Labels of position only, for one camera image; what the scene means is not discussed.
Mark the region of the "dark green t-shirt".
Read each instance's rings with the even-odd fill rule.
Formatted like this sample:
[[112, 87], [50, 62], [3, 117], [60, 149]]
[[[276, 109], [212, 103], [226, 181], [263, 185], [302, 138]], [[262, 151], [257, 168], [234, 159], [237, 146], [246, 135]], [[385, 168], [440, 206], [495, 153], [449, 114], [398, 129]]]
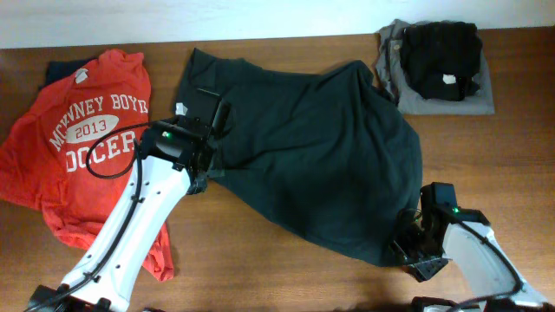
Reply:
[[309, 75], [195, 49], [180, 93], [230, 106], [213, 180], [313, 244], [392, 267], [402, 259], [391, 245], [418, 205], [421, 144], [373, 80], [362, 61]]

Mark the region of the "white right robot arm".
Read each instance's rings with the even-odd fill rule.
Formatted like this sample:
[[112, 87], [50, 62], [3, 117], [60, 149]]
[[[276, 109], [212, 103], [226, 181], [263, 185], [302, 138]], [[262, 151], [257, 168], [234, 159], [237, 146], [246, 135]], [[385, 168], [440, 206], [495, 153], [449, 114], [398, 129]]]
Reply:
[[430, 205], [390, 249], [417, 281], [435, 276], [447, 264], [459, 268], [473, 297], [462, 302], [417, 296], [412, 311], [553, 311], [500, 248], [489, 221], [476, 210]]

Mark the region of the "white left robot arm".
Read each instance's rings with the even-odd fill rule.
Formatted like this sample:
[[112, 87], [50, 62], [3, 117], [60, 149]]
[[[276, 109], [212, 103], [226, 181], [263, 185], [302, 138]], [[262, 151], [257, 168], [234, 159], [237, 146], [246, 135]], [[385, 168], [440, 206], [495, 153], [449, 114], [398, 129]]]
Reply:
[[173, 208], [201, 192], [223, 123], [178, 115], [144, 124], [124, 191], [95, 241], [57, 289], [40, 285], [29, 311], [125, 311], [140, 268]]

